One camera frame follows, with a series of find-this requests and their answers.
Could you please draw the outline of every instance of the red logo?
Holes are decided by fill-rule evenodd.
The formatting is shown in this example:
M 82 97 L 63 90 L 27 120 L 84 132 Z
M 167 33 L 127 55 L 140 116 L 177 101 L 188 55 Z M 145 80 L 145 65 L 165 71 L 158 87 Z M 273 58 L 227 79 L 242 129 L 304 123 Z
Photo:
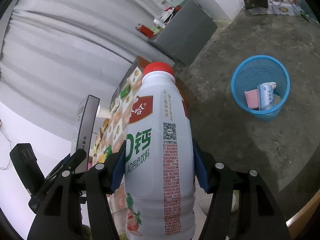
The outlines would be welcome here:
M 129 124 L 138 122 L 151 115 L 153 111 L 153 96 L 137 96 L 131 109 Z

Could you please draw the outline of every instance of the trash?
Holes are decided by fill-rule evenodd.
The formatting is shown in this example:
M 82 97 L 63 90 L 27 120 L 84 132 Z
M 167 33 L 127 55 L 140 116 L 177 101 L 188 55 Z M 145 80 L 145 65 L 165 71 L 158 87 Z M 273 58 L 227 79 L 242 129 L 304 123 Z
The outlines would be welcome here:
M 259 99 L 258 99 L 258 90 L 250 90 L 250 91 L 245 91 L 245 100 L 247 101 L 247 106 L 250 109 L 257 109 L 259 108 Z
M 259 110 L 264 111 L 273 107 L 273 90 L 276 88 L 275 82 L 266 82 L 258 85 Z
M 272 102 L 272 105 L 273 107 L 276 106 L 277 104 L 279 104 L 281 102 L 281 97 L 276 95 L 276 94 L 273 94 L 273 102 Z

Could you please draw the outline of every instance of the bottle label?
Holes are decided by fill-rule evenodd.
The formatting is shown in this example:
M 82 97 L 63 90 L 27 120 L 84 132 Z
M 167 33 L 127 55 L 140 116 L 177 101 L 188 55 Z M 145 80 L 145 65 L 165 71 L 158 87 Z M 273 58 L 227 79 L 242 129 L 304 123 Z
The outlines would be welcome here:
M 164 102 L 164 117 L 169 117 L 170 121 L 173 122 L 173 113 L 171 106 L 171 95 L 163 90 L 163 102 Z
M 131 171 L 134 171 L 146 160 L 149 159 L 149 146 L 151 143 L 151 130 L 146 129 L 141 132 L 137 132 L 135 135 L 131 133 L 127 134 L 127 149 L 125 157 L 126 172 L 128 175 Z
M 181 231 L 181 192 L 176 124 L 163 123 L 163 195 L 165 235 Z
M 137 96 L 131 109 L 129 124 L 138 122 L 153 112 L 153 96 Z
M 127 196 L 125 198 L 127 202 L 127 218 L 126 218 L 126 227 L 128 231 L 131 234 L 134 234 L 135 236 L 142 236 L 142 234 L 138 231 L 140 225 L 142 224 L 142 221 L 140 219 L 140 211 L 137 212 L 133 209 L 133 199 L 130 195 L 130 193 L 127 193 Z

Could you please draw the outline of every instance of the screw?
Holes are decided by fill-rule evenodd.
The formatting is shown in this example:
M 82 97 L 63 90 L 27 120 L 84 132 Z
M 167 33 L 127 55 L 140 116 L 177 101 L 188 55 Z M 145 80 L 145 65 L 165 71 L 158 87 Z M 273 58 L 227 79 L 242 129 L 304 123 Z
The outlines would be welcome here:
M 254 176 L 254 177 L 258 175 L 258 173 L 255 170 L 250 170 L 249 173 L 251 176 Z
M 104 164 L 103 163 L 98 163 L 97 165 L 96 165 L 96 169 L 97 170 L 102 170 L 104 168 Z
M 216 166 L 217 169 L 220 169 L 220 170 L 224 168 L 224 164 L 223 163 L 216 163 L 215 166 Z
M 62 177 L 68 177 L 70 175 L 70 171 L 64 171 L 62 173 Z

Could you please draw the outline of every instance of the white cloth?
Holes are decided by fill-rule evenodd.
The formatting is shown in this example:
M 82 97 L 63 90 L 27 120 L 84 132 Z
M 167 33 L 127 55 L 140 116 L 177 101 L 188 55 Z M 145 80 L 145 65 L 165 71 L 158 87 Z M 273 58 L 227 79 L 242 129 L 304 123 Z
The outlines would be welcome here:
M 135 29 L 138 23 L 151 27 L 161 10 L 159 0 L 18 0 L 4 38 L 0 82 L 73 124 L 88 94 L 109 105 L 136 56 L 173 64 Z M 15 111 L 9 97 L 0 93 Z

